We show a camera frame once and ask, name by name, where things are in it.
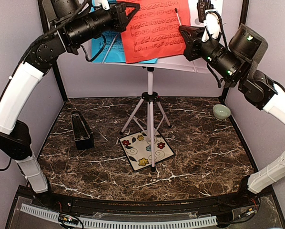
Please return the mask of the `red sheet music paper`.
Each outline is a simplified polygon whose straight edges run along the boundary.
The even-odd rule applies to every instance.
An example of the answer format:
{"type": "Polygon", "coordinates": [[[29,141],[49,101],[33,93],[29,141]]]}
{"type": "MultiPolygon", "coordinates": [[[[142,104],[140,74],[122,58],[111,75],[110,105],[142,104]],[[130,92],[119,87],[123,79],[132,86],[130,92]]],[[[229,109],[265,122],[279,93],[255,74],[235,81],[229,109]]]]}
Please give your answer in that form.
{"type": "Polygon", "coordinates": [[[183,54],[185,42],[179,26],[190,24],[187,0],[132,0],[140,4],[121,33],[126,63],[183,54]]]}

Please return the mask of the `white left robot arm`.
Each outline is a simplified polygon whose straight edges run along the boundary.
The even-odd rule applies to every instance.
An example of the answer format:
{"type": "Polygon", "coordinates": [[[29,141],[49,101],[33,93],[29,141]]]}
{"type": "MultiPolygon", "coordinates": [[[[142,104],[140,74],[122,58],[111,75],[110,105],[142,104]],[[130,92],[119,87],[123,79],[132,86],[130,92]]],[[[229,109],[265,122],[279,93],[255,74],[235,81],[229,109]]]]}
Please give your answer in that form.
{"type": "Polygon", "coordinates": [[[47,208],[57,204],[46,176],[31,149],[28,126],[18,117],[36,85],[65,52],[78,49],[105,31],[124,32],[140,10],[139,3],[42,0],[49,30],[27,48],[0,97],[0,149],[15,160],[39,201],[47,208]]]}

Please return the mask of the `blue sheet music paper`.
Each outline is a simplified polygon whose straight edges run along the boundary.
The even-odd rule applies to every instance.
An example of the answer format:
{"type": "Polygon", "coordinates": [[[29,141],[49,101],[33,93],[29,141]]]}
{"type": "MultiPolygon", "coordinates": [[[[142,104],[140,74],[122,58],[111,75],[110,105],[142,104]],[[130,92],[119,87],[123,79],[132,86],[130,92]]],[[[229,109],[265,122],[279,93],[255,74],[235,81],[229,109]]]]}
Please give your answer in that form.
{"type": "MultiPolygon", "coordinates": [[[[121,34],[114,31],[106,31],[103,33],[106,39],[106,45],[103,51],[93,62],[120,62],[126,63],[124,47],[122,43],[121,34]]],[[[104,39],[101,36],[98,39],[92,39],[91,41],[91,54],[92,57],[103,47],[104,39]]]]}

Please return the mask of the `white perforated music stand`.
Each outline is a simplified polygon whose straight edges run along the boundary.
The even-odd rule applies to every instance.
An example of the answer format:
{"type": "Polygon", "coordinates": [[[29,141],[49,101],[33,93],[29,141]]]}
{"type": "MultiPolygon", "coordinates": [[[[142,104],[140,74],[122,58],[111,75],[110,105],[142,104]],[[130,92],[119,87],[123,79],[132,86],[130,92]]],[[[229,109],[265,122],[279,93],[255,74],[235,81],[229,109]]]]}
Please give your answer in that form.
{"type": "Polygon", "coordinates": [[[150,167],[151,167],[151,171],[155,171],[156,170],[156,167],[155,167],[156,163],[155,163],[155,158],[154,158],[154,153],[155,153],[154,136],[155,136],[155,133],[158,132],[158,129],[159,129],[159,127],[163,121],[165,121],[168,124],[169,128],[172,127],[172,125],[171,125],[170,121],[168,120],[168,117],[167,117],[167,115],[166,115],[166,113],[165,113],[165,111],[164,111],[164,109],[160,103],[160,96],[158,95],[158,93],[153,91],[154,67],[146,66],[145,64],[147,64],[147,63],[154,64],[155,61],[154,60],[144,61],[143,62],[144,65],[142,66],[142,68],[146,69],[146,71],[147,71],[148,90],[146,92],[142,93],[138,104],[134,108],[133,112],[131,113],[131,115],[128,118],[128,120],[126,121],[126,123],[124,124],[123,128],[120,131],[120,134],[121,135],[125,134],[125,130],[132,120],[140,127],[140,129],[141,129],[140,131],[147,134],[147,140],[149,140],[151,142],[151,147],[152,147],[152,165],[150,167]],[[135,116],[136,113],[139,111],[139,108],[144,103],[147,105],[147,127],[146,128],[144,128],[139,123],[138,118],[135,116]],[[157,107],[160,109],[160,112],[162,114],[162,119],[159,122],[157,127],[154,126],[154,105],[157,105],[157,107]]]}

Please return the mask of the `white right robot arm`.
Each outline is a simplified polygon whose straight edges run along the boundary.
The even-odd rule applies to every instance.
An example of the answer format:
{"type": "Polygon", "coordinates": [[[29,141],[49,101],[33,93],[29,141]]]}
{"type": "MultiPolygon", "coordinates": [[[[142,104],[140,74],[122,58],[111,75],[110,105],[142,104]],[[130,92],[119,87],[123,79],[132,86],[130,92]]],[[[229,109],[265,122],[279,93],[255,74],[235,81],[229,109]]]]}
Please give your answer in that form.
{"type": "MultiPolygon", "coordinates": [[[[241,24],[229,46],[224,47],[218,39],[210,37],[206,28],[179,26],[186,48],[184,56],[193,61],[203,58],[213,75],[219,73],[226,88],[238,86],[248,102],[259,110],[271,114],[285,125],[285,88],[257,69],[267,48],[267,41],[248,26],[241,24]]],[[[252,196],[285,177],[285,151],[275,161],[257,173],[241,180],[240,189],[233,203],[243,207],[252,196]]]]}

